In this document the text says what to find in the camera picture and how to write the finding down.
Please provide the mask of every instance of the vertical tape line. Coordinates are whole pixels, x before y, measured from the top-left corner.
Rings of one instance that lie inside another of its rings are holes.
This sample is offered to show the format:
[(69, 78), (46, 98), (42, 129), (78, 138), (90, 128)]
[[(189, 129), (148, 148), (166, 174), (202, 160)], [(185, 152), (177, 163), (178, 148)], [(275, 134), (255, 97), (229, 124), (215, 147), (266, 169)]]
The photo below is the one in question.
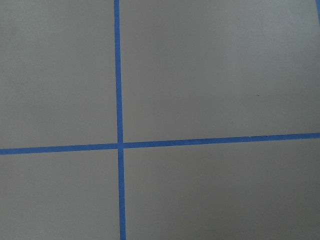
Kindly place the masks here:
[(320, 0), (315, 0), (316, 3), (316, 9), (318, 11), (318, 18), (319, 18), (319, 24), (320, 24)]
[(126, 240), (126, 202), (125, 202), (125, 166), (124, 166), (124, 129), (122, 114), (121, 86), (121, 48), (120, 48), (120, 3), (114, 0), (114, 54), (116, 87), (116, 122), (118, 145), (118, 190), (120, 240)]

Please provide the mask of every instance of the blue painter's tape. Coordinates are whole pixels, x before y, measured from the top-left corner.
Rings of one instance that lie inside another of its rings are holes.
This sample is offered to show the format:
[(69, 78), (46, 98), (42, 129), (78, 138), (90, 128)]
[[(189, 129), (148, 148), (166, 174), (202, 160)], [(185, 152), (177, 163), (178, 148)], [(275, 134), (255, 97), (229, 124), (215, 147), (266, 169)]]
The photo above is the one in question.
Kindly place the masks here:
[(203, 145), (203, 144), (227, 144), (227, 143), (283, 141), (283, 140), (298, 140), (298, 139), (319, 139), (319, 138), (320, 138), (320, 133), (302, 133), (302, 134), (269, 135), (269, 136), (268, 135), (236, 136), (236, 137), (223, 137), (223, 138), (126, 142), (124, 143), (124, 148), (135, 149), (135, 148), (153, 148), (153, 147)]
[(125, 201), (125, 164), (124, 164), (124, 128), (122, 110), (121, 83), (121, 41), (120, 41), (120, 3), (114, 0), (114, 52), (115, 52), (115, 91), (116, 121), (118, 145), (118, 190), (120, 240), (126, 240), (126, 201)]
[(117, 143), (70, 145), (70, 146), (40, 146), (40, 147), (0, 149), (0, 155), (78, 152), (78, 151), (117, 149), (117, 148), (118, 148)]
[(318, 18), (319, 18), (319, 24), (320, 24), (320, 0), (315, 0), (316, 3), (316, 9), (318, 10)]

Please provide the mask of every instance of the floor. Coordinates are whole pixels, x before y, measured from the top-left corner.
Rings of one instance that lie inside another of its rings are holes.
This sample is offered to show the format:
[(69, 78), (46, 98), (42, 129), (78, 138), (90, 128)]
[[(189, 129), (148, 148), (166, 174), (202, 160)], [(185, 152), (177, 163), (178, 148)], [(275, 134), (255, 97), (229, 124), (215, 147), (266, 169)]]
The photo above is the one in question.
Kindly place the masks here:
[(0, 239), (320, 239), (320, 0), (0, 6)]

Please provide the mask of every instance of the gray floor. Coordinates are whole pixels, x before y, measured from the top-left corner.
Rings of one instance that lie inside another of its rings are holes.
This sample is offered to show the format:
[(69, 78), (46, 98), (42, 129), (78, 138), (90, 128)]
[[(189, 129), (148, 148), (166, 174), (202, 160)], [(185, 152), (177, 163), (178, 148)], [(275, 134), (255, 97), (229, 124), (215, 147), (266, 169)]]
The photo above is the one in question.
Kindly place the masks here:
[[(124, 141), (320, 132), (314, 0), (120, 0)], [(117, 142), (114, 1), (0, 0), (0, 149)], [(320, 239), (319, 139), (125, 149), (128, 240)], [(0, 156), (0, 239), (119, 239), (117, 151)]]
[(121, 4), (124, 140), (317, 132), (314, 0)]
[(117, 151), (0, 157), (0, 239), (118, 240)]
[(315, 139), (127, 149), (127, 239), (320, 239), (319, 146)]

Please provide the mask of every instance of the grid square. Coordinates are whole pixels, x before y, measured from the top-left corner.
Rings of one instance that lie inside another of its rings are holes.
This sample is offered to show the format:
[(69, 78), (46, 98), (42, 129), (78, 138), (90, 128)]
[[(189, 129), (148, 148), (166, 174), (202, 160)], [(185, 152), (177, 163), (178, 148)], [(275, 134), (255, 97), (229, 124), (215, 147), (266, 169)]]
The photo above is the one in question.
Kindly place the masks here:
[(125, 142), (319, 132), (314, 0), (132, 0), (120, 11)]
[(126, 149), (127, 239), (318, 239), (319, 145)]
[(7, 155), (0, 166), (0, 239), (119, 239), (115, 150)]
[(0, 5), (0, 148), (115, 143), (113, 2)]

